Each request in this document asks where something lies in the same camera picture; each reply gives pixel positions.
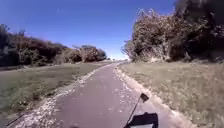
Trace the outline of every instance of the distant tree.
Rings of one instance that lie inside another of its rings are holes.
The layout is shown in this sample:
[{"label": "distant tree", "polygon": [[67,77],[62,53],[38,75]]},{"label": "distant tree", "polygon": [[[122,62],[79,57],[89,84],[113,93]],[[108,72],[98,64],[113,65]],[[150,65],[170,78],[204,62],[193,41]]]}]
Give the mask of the distant tree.
[{"label": "distant tree", "polygon": [[6,25],[0,25],[0,66],[14,66],[19,64],[18,53],[15,45],[10,42]]}]

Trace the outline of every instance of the grass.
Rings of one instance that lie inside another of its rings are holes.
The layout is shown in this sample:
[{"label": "grass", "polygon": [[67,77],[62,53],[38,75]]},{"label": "grass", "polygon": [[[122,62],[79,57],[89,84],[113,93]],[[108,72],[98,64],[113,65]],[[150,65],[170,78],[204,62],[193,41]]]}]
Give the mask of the grass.
[{"label": "grass", "polygon": [[22,112],[54,90],[108,63],[79,63],[0,72],[0,119]]},{"label": "grass", "polygon": [[199,127],[224,127],[224,65],[130,63],[120,69]]}]

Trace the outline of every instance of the green grass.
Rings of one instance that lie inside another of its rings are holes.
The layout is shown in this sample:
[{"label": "green grass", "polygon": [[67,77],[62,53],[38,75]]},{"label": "green grass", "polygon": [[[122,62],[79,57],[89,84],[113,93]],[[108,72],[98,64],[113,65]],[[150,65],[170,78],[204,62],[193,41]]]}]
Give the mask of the green grass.
[{"label": "green grass", "polygon": [[224,127],[224,65],[130,63],[120,69],[200,127]]},{"label": "green grass", "polygon": [[22,112],[54,90],[108,63],[80,63],[0,72],[0,118]]}]

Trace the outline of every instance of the sky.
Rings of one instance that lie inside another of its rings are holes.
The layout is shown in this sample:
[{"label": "sky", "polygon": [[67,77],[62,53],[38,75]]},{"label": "sky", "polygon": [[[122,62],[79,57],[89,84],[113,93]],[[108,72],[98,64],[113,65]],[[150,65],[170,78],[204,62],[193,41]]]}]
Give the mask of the sky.
[{"label": "sky", "polygon": [[0,24],[11,32],[60,42],[94,45],[108,57],[123,59],[124,41],[141,9],[169,14],[175,0],[0,0]]}]

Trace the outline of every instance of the vegetation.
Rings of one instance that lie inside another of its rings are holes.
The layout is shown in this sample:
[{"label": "vegetation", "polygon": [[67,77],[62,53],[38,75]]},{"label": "vegetation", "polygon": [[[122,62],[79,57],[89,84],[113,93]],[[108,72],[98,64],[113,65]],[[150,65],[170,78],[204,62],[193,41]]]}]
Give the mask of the vegetation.
[{"label": "vegetation", "polygon": [[93,62],[106,59],[106,53],[94,46],[68,48],[28,37],[24,31],[9,33],[6,25],[0,26],[0,66],[32,65],[44,66],[52,63]]},{"label": "vegetation", "polygon": [[224,27],[216,15],[222,10],[213,9],[217,4],[221,0],[178,0],[168,16],[141,11],[124,52],[132,61],[223,59],[214,54],[224,50]]},{"label": "vegetation", "polygon": [[223,64],[130,63],[120,69],[199,127],[223,128]]}]

